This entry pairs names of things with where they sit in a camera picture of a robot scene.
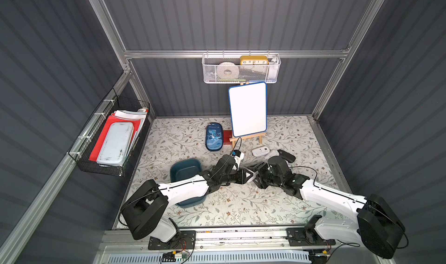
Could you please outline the white computer mouse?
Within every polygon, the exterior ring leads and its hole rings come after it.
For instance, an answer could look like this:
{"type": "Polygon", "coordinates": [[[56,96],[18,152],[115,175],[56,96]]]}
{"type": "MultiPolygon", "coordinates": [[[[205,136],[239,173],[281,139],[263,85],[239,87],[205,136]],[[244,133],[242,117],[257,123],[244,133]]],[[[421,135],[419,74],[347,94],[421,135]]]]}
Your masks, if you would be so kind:
{"type": "Polygon", "coordinates": [[[267,155],[264,156],[265,160],[269,160],[272,157],[280,156],[280,153],[277,150],[271,150],[267,155]]]}
{"type": "Polygon", "coordinates": [[[258,147],[252,150],[254,157],[264,157],[270,153],[270,149],[266,146],[258,147]]]}

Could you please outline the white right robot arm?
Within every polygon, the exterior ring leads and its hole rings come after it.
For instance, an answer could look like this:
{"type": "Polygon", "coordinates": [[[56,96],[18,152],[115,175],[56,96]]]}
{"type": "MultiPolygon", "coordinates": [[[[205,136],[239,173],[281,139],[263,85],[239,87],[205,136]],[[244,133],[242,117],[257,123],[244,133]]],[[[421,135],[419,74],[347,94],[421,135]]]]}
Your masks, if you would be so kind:
{"type": "Polygon", "coordinates": [[[343,216],[340,220],[314,217],[314,222],[308,225],[320,238],[357,243],[384,259],[393,258],[402,248],[405,226],[384,198],[325,187],[313,178],[292,172],[280,156],[255,165],[253,171],[257,174],[254,182],[258,188],[279,187],[287,195],[323,205],[343,216]]]}

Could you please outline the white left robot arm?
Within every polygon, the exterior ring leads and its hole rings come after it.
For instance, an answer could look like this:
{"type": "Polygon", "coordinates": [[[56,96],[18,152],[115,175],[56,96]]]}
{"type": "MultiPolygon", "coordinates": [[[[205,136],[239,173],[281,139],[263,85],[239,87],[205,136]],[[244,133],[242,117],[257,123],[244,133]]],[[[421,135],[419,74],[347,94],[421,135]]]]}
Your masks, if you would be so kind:
{"type": "Polygon", "coordinates": [[[169,184],[147,180],[120,209],[133,239],[141,240],[150,236],[167,243],[179,234],[176,223],[164,216],[169,207],[209,195],[223,185],[244,185],[252,182],[258,172],[241,167],[242,160],[241,155],[225,155],[211,170],[169,184]]]}

